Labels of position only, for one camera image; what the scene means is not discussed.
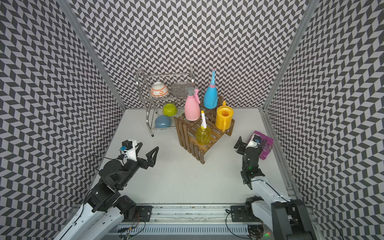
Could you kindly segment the blue spray bottle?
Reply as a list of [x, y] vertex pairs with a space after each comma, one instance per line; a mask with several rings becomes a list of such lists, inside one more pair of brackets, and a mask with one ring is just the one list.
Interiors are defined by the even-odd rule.
[[216, 70], [213, 69], [212, 79], [204, 96], [204, 107], [207, 109], [216, 108], [218, 105], [218, 99], [218, 90], [216, 88]]

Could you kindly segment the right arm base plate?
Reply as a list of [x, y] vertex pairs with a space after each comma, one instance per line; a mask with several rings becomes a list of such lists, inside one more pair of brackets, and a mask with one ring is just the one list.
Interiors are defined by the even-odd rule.
[[245, 206], [234, 205], [230, 207], [232, 222], [236, 223], [260, 223], [261, 220], [255, 217], [251, 210]]

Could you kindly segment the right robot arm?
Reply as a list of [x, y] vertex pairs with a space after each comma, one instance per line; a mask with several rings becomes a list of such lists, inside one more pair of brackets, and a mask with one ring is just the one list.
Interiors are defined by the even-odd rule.
[[238, 138], [234, 148], [242, 156], [243, 184], [256, 193], [248, 198], [245, 211], [249, 218], [256, 217], [274, 233], [276, 240], [316, 240], [307, 206], [292, 199], [269, 183], [259, 166], [262, 138], [253, 134], [247, 143]]

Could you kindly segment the yellow spray bottle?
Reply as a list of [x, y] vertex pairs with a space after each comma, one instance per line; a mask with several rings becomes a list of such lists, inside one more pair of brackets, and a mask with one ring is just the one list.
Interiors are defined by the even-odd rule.
[[200, 145], [208, 145], [211, 141], [212, 131], [207, 125], [205, 112], [201, 111], [202, 124], [196, 132], [196, 139]]

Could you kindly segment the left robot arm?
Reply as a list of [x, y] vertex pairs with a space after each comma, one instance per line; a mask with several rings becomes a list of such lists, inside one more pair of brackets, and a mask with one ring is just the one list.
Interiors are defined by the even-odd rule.
[[98, 183], [86, 195], [79, 210], [56, 236], [57, 240], [100, 240], [123, 221], [133, 222], [121, 232], [131, 233], [139, 223], [146, 224], [151, 217], [152, 207], [139, 207], [121, 191], [138, 171], [148, 169], [156, 164], [159, 147], [138, 156], [142, 143], [126, 140], [120, 148], [120, 155], [110, 159], [99, 170]]

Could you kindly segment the pink spray bottle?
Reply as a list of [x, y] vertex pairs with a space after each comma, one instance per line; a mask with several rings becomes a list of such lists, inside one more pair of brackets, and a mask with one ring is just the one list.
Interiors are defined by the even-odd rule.
[[197, 121], [200, 117], [200, 98], [199, 90], [193, 87], [187, 87], [188, 96], [185, 103], [185, 117], [188, 121]]

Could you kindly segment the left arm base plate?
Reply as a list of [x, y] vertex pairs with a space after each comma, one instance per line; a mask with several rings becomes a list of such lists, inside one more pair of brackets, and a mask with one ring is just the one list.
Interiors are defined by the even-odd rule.
[[149, 222], [152, 215], [153, 206], [132, 206], [124, 212], [123, 222]]

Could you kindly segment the yellow watering can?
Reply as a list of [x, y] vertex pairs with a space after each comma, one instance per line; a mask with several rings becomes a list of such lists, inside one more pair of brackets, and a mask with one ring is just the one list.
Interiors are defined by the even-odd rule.
[[234, 110], [227, 105], [226, 101], [223, 101], [223, 104], [217, 109], [216, 127], [222, 132], [228, 130], [231, 126], [233, 115]]

